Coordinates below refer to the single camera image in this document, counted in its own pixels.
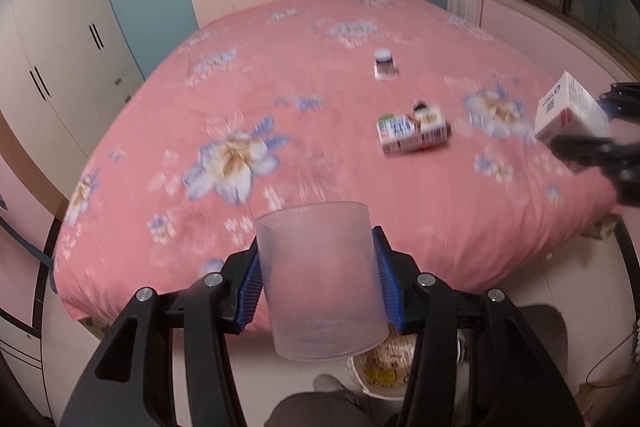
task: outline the medicine box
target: medicine box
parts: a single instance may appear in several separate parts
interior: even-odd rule
[[[449,139],[440,107],[416,110],[413,116],[392,114],[378,120],[378,137],[385,154],[411,152],[442,144]]]

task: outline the pink bedspread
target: pink bedspread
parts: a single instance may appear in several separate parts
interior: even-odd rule
[[[399,78],[377,82],[375,49]],[[536,144],[553,84],[527,58],[424,0],[287,0],[194,33],[90,159],[55,253],[75,319],[111,322],[142,286],[185,288],[247,247],[254,219],[363,201],[396,250],[476,291],[614,204]],[[376,122],[440,104],[449,146],[385,157]],[[268,328],[258,306],[254,328]]]

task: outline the white wardrobe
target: white wardrobe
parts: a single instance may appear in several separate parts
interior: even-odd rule
[[[0,110],[67,198],[143,77],[109,0],[0,0]]]

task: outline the frosted plastic cup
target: frosted plastic cup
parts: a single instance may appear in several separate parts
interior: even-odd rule
[[[294,206],[256,221],[276,352],[337,360],[386,339],[388,326],[366,205]]]

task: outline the white box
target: white box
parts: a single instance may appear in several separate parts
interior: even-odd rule
[[[549,146],[555,136],[609,137],[609,118],[598,103],[566,71],[540,100],[536,139]],[[573,171],[577,165],[569,166]]]

